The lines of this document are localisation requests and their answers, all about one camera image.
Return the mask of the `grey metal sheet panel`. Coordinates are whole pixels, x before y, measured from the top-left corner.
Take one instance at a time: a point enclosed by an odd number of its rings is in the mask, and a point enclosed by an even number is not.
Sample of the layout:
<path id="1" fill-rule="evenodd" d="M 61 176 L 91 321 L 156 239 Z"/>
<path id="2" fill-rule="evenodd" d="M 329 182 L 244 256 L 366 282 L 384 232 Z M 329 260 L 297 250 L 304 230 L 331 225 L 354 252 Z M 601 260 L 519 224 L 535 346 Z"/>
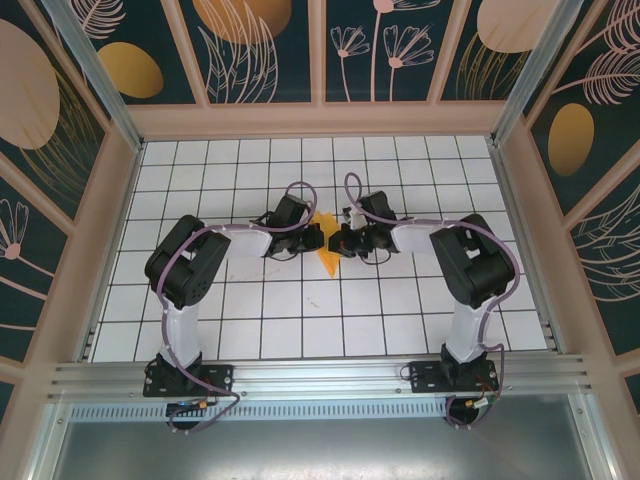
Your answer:
<path id="1" fill-rule="evenodd" d="M 72 423 L 37 480 L 612 480 L 587 435 L 550 423 L 461 431 L 441 420 L 223 422 L 178 436 L 160 423 Z"/>

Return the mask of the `dark panel with fern and oval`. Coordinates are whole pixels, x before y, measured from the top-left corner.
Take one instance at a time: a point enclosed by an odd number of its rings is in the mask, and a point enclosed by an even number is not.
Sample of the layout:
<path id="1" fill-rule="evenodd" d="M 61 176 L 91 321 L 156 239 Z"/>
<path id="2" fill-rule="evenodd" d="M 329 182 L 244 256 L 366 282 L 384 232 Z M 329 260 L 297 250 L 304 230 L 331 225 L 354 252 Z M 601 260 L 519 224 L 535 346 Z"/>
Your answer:
<path id="1" fill-rule="evenodd" d="M 640 0 L 606 0 L 530 133 L 563 213 L 640 140 Z"/>

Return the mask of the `aluminium corner post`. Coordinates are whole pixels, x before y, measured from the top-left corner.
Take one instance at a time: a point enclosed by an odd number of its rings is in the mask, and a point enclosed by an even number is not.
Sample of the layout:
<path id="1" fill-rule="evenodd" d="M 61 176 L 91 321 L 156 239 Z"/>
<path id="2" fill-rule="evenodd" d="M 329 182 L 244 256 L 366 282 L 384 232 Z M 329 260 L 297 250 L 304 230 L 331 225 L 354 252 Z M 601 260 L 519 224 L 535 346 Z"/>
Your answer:
<path id="1" fill-rule="evenodd" d="M 89 82 L 94 86 L 115 125 L 123 134 L 128 145 L 135 153 L 138 153 L 141 150 L 142 137 L 120 93 L 104 69 L 95 48 L 77 21 L 72 7 L 66 0 L 41 1 L 52 22 L 58 27 L 74 58 L 86 72 Z"/>
<path id="2" fill-rule="evenodd" d="M 507 139 L 557 57 L 571 28 L 575 24 L 580 24 L 578 17 L 583 5 L 587 4 L 587 9 L 590 9 L 593 1 L 558 0 L 487 137 L 490 147 L 498 148 Z"/>

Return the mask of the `dark panel with beige circle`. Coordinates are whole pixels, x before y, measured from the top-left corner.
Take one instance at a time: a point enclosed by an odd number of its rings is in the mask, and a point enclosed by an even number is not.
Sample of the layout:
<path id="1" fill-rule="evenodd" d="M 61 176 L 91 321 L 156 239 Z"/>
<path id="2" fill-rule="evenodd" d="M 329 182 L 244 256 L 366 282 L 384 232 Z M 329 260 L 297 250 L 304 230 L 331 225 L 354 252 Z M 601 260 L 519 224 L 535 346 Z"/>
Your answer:
<path id="1" fill-rule="evenodd" d="M 531 51 L 502 53 L 480 40 L 477 14 L 482 0 L 471 0 L 452 65 L 446 77 L 442 101 L 506 100 Z"/>

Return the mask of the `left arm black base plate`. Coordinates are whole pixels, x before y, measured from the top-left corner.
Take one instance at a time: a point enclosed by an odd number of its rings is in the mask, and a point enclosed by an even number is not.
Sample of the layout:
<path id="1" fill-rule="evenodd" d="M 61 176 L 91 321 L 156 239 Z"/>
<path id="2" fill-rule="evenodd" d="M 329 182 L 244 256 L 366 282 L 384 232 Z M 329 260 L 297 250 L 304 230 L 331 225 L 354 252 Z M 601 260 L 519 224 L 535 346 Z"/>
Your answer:
<path id="1" fill-rule="evenodd" d="M 233 386 L 231 365 L 201 365 L 192 375 L 207 385 L 225 391 L 230 391 Z M 210 394 L 207 388 L 193 382 L 171 365 L 151 365 L 145 370 L 142 395 L 146 398 L 206 397 Z"/>

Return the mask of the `yellow cloth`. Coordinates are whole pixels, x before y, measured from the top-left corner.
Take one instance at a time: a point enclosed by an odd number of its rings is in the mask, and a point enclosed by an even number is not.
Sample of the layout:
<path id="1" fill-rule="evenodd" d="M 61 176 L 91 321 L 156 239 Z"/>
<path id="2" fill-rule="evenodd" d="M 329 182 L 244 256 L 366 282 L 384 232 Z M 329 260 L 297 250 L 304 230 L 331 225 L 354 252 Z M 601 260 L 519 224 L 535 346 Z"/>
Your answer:
<path id="1" fill-rule="evenodd" d="M 319 211 L 314 213 L 312 222 L 319 225 L 324 236 L 324 246 L 317 251 L 317 254 L 328 275 L 334 278 L 338 270 L 340 256 L 329 250 L 329 240 L 333 234 L 340 231 L 340 224 L 331 213 L 321 213 Z"/>

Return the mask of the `dark panel with flower drawings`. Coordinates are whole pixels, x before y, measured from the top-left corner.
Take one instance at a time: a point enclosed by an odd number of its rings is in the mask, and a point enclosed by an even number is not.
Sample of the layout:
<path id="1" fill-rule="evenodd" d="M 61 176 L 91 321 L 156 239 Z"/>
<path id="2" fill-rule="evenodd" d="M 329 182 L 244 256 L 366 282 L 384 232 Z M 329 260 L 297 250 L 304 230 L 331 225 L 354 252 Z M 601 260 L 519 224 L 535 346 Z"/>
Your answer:
<path id="1" fill-rule="evenodd" d="M 327 0 L 329 103 L 425 101 L 454 0 Z"/>

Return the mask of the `dark panel with orange oval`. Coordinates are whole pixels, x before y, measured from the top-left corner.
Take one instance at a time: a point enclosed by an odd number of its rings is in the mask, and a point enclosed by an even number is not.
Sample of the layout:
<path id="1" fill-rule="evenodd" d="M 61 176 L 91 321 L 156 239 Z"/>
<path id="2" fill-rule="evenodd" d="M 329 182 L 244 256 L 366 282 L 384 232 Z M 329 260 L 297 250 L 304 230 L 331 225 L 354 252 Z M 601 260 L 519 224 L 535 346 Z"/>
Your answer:
<path id="1" fill-rule="evenodd" d="M 126 104 L 195 102 L 161 0 L 115 0 L 91 41 Z"/>

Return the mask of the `dark panel with gold fern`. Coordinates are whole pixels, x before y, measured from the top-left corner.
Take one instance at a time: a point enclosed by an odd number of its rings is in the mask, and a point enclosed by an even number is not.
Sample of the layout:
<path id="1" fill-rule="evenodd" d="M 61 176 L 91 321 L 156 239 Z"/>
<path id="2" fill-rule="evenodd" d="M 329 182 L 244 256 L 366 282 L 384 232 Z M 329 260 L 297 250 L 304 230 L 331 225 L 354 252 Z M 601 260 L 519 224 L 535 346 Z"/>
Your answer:
<path id="1" fill-rule="evenodd" d="M 105 132 L 18 0 L 0 0 L 0 154 L 76 216 Z"/>

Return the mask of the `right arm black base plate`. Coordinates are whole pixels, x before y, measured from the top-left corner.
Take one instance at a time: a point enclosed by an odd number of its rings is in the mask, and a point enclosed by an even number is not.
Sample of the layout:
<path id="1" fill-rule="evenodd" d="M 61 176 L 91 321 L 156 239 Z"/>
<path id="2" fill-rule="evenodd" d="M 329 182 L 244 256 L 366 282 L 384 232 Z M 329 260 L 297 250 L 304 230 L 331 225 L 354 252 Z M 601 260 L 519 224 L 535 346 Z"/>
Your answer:
<path id="1" fill-rule="evenodd" d="M 498 373 L 491 360 L 457 365 L 442 361 L 414 361 L 408 364 L 413 393 L 480 392 L 484 384 L 499 388 Z"/>

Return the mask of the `dark panel with single flower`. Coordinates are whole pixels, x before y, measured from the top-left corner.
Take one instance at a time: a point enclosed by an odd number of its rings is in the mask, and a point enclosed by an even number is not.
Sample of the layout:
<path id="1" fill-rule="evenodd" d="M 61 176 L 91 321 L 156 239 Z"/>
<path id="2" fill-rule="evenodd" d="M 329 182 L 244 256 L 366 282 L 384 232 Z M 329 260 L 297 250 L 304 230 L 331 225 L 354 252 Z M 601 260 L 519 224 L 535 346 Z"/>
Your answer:
<path id="1" fill-rule="evenodd" d="M 0 178 L 0 357 L 25 361 L 66 241 Z"/>

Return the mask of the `aluminium side rail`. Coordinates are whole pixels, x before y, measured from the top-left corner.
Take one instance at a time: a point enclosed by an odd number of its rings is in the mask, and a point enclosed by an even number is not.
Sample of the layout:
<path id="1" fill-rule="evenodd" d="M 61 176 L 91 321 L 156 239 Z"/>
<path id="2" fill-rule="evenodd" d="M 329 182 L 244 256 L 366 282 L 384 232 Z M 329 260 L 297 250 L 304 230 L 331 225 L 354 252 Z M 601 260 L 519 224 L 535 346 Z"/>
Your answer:
<path id="1" fill-rule="evenodd" d="M 555 311 L 551 305 L 547 283 L 542 275 L 541 265 L 537 258 L 537 252 L 525 218 L 523 206 L 516 192 L 515 182 L 510 176 L 504 155 L 500 148 L 495 146 L 491 140 L 488 140 L 488 151 L 496 170 L 498 183 L 504 197 L 510 221 L 514 228 L 520 258 L 525 267 L 525 273 L 541 325 L 550 331 L 550 341 L 553 346 L 552 350 L 558 354 L 566 354 L 565 341 L 555 318 Z"/>

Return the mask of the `dark panel with pink leaves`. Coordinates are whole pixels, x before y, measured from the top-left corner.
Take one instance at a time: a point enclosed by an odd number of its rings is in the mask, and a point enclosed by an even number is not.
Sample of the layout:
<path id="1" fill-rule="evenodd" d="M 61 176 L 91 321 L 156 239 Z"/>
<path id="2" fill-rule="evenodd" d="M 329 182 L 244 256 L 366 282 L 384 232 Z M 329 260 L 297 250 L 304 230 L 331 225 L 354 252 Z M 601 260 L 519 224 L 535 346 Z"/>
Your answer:
<path id="1" fill-rule="evenodd" d="M 640 167 L 571 237 L 614 354 L 640 349 Z"/>

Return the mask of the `aluminium mounting rail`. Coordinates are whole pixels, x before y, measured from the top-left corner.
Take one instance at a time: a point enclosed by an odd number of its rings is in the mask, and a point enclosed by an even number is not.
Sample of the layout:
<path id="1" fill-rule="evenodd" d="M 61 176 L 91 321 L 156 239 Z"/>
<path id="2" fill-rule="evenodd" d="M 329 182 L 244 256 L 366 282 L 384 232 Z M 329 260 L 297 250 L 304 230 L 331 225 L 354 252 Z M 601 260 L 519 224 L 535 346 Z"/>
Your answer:
<path id="1" fill-rule="evenodd" d="M 247 400 L 407 397 L 402 378 L 411 356 L 325 360 L 234 361 L 233 391 Z M 45 384 L 49 399 L 103 402 L 142 400 L 143 362 L 67 363 L 54 367 Z M 588 393 L 595 385 L 582 357 L 557 352 L 509 352 L 505 395 Z"/>

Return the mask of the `dark panel with leaf drawings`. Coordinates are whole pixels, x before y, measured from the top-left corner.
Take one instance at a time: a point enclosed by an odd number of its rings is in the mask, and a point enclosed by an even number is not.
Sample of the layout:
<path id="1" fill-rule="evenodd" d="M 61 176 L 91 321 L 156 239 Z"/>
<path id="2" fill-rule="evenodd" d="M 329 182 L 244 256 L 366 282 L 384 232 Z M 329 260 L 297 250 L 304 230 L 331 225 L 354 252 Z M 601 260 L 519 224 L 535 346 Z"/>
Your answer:
<path id="1" fill-rule="evenodd" d="M 308 0 L 179 0 L 208 101 L 309 103 Z"/>

